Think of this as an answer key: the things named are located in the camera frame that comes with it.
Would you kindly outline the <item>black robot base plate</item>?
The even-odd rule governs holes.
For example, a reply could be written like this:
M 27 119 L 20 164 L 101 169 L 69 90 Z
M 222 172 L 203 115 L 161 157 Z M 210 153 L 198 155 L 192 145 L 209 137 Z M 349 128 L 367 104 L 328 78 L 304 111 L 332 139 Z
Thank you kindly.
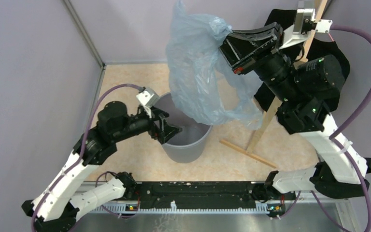
M 259 203 L 294 200 L 295 193 L 281 194 L 263 182 L 139 182 L 117 202 L 139 203 L 140 209 L 253 209 Z

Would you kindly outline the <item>grey plastic trash bin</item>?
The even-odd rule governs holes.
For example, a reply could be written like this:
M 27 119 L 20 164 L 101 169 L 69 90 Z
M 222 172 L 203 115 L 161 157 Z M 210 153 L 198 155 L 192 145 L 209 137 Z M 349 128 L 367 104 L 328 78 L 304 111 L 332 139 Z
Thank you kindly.
M 167 122 L 182 129 L 179 134 L 162 145 L 168 157 L 177 163 L 191 163 L 197 160 L 205 149 L 212 125 L 198 123 L 177 109 L 170 93 L 162 95 L 155 107 L 169 113 Z

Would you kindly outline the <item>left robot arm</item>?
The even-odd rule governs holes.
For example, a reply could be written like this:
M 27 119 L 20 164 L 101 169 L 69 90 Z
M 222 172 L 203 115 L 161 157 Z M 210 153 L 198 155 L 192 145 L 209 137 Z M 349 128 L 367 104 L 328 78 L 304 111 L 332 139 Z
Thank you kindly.
M 151 115 L 138 107 L 129 115 L 123 102 L 112 101 L 98 113 L 95 127 L 84 133 L 73 147 L 69 158 L 51 185 L 34 200 L 22 204 L 32 218 L 34 232 L 68 232 L 76 222 L 106 202 L 139 197 L 132 174 L 119 172 L 93 190 L 77 194 L 85 179 L 117 151 L 116 144 L 142 133 L 148 133 L 165 144 L 181 132 L 167 122 L 169 114 L 152 107 Z

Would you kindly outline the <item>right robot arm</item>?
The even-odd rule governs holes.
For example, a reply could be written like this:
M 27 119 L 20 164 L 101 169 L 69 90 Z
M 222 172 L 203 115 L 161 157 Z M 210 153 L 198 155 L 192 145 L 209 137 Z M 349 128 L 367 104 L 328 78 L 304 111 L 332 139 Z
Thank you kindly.
M 296 23 L 287 29 L 272 23 L 260 29 L 235 30 L 226 36 L 221 53 L 238 75 L 255 72 L 282 101 L 278 122 L 290 134 L 305 138 L 322 157 L 315 166 L 271 172 L 261 196 L 277 199 L 293 191 L 317 191 L 334 199 L 361 197 L 369 187 L 371 158 L 361 157 L 339 131 L 327 100 L 340 96 L 345 78 L 338 60 L 326 55 L 298 67 L 285 48 L 310 39 L 311 31 L 328 33 L 332 21 Z

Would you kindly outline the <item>light blue plastic trash bag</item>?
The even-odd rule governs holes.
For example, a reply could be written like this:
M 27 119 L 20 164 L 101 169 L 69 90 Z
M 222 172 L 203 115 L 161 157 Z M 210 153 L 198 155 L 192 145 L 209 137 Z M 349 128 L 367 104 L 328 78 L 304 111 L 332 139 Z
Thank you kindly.
M 212 14 L 189 14 L 178 0 L 172 9 L 170 39 L 166 46 L 169 87 L 175 106 L 198 123 L 221 125 L 237 120 L 246 128 L 260 128 L 263 114 L 254 103 L 261 86 L 255 72 L 235 74 L 220 52 L 232 31 L 224 19 Z M 218 83 L 235 89 L 238 102 L 226 109 Z

